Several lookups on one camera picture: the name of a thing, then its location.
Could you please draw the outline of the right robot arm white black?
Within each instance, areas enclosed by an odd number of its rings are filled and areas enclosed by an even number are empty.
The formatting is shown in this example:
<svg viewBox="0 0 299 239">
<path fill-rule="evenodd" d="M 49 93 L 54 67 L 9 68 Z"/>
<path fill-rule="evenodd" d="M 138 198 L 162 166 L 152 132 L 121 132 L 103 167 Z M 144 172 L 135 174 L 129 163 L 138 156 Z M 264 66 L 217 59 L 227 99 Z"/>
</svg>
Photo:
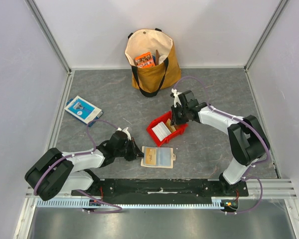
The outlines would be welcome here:
<svg viewBox="0 0 299 239">
<path fill-rule="evenodd" d="M 171 90 L 171 124 L 183 125 L 189 121 L 211 126 L 228 135 L 233 159 L 219 176 L 218 190 L 224 196 L 236 191 L 244 174 L 266 155 L 270 157 L 270 144 L 258 119 L 235 116 L 220 111 L 212 105 L 199 103 L 192 91 L 183 93 Z"/>
</svg>

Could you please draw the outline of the red plastic bin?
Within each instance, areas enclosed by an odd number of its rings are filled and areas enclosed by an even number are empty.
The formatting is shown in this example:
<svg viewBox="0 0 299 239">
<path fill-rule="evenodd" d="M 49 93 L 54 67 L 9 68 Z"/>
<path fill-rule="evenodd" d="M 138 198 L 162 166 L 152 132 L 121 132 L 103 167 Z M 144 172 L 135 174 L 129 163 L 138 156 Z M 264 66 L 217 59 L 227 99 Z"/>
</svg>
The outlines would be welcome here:
<svg viewBox="0 0 299 239">
<path fill-rule="evenodd" d="M 182 135 L 188 124 L 171 125 L 171 111 L 163 114 L 162 116 L 154 119 L 147 127 L 147 132 L 153 139 L 157 147 L 169 143 L 173 138 Z"/>
</svg>

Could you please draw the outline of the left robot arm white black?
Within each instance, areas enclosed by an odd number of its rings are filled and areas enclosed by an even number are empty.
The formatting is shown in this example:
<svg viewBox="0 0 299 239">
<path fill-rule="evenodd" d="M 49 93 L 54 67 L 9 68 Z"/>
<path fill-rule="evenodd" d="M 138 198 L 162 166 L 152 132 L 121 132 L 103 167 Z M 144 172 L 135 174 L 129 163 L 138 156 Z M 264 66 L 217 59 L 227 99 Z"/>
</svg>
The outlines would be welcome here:
<svg viewBox="0 0 299 239">
<path fill-rule="evenodd" d="M 92 169 L 108 166 L 119 157 L 126 161 L 144 157 L 127 128 L 117 129 L 109 140 L 90 150 L 61 152 L 51 148 L 26 172 L 24 179 L 43 201 L 76 189 L 93 196 L 99 192 L 100 184 Z"/>
</svg>

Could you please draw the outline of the beige leather card holder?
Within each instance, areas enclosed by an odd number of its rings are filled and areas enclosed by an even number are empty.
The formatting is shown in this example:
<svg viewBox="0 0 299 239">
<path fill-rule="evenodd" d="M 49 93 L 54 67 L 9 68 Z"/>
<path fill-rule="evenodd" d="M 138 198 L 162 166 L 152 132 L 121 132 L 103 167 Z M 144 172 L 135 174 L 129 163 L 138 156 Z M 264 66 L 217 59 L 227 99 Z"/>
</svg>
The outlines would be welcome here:
<svg viewBox="0 0 299 239">
<path fill-rule="evenodd" d="M 173 148 L 168 147 L 142 147 L 144 157 L 141 159 L 141 166 L 148 168 L 167 168 L 172 169 L 176 161 Z"/>
</svg>

